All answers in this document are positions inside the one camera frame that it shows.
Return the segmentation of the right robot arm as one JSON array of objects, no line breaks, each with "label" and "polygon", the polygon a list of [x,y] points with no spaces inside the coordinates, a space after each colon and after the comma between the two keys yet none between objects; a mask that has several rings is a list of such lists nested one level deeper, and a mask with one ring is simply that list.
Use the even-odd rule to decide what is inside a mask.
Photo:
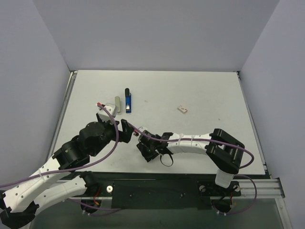
[{"label": "right robot arm", "polygon": [[184,135],[165,132],[153,135],[144,130],[136,145],[147,162],[157,156],[190,153],[207,155],[218,167],[213,190],[224,195],[230,190],[234,175],[238,174],[245,146],[222,129],[216,128],[210,134]]}]

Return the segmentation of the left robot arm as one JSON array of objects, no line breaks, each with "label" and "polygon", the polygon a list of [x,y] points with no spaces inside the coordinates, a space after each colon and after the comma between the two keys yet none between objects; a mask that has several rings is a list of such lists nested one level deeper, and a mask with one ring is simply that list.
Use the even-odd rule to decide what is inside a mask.
[{"label": "left robot arm", "polygon": [[61,178],[87,167],[111,141],[128,143],[134,129],[122,119],[91,122],[79,134],[63,144],[30,177],[9,183],[0,192],[0,219],[10,229],[30,223],[41,211],[67,198],[85,194],[94,196],[99,185],[92,172],[83,172],[73,180],[53,186]]}]

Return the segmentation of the white staple box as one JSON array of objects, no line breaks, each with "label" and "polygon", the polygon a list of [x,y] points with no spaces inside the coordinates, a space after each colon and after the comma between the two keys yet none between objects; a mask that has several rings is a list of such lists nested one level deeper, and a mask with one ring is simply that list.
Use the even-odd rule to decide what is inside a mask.
[{"label": "white staple box", "polygon": [[177,109],[178,109],[178,111],[180,111],[183,114],[185,114],[188,111],[188,109],[182,105],[178,106]]}]

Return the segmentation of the beige white stapler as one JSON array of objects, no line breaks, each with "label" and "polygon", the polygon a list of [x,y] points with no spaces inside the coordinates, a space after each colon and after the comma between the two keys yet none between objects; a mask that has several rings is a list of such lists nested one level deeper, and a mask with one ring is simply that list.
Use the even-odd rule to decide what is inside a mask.
[{"label": "beige white stapler", "polygon": [[115,97],[115,105],[117,107],[117,113],[121,113],[121,100],[119,96]]}]

